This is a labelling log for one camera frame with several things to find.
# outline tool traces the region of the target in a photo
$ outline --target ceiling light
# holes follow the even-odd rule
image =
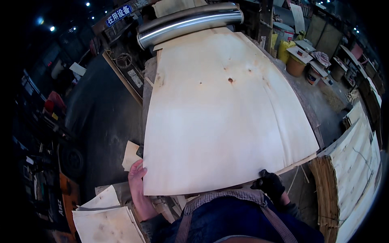
[[[44,22],[44,20],[43,20],[42,17],[39,17],[39,18],[37,19],[37,23],[38,23],[38,24],[43,24],[43,22]]]

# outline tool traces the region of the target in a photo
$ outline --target paint bucket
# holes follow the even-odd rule
[[[322,76],[319,74],[318,71],[316,71],[316,69],[314,69],[312,66],[311,68],[309,69],[309,71],[307,72],[307,74],[305,75],[305,79],[308,81],[308,83],[310,83],[311,85],[315,84],[315,82],[318,80],[318,79],[321,79]]]

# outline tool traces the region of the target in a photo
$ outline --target blue sign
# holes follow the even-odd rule
[[[114,23],[118,22],[122,18],[130,15],[132,12],[131,6],[124,5],[123,7],[117,9],[108,19],[105,21],[108,27],[111,27]]]

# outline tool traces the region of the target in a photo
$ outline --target bucket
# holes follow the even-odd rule
[[[274,49],[277,51],[278,46],[280,45],[280,41],[289,41],[292,40],[294,35],[294,29],[290,27],[289,25],[280,23],[280,22],[273,22],[273,30],[275,33],[278,34],[277,40],[274,44]]]
[[[305,63],[301,62],[295,56],[290,55],[288,62],[286,63],[286,71],[294,77],[300,77],[303,73],[305,66]]]
[[[309,69],[309,71],[307,72],[306,76],[305,76],[305,79],[308,81],[308,83],[310,83],[311,85],[315,84],[316,80],[317,79],[321,79],[321,75],[319,74],[318,71],[316,71],[316,69],[314,69],[312,66],[311,68]]]

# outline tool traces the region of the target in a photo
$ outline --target dark ceiling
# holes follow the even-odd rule
[[[30,1],[20,5],[23,18],[19,21],[18,42],[24,52],[25,64],[34,62],[34,59],[46,48],[49,43],[73,26],[92,26],[105,15],[105,11],[113,9],[112,0],[43,0]]]

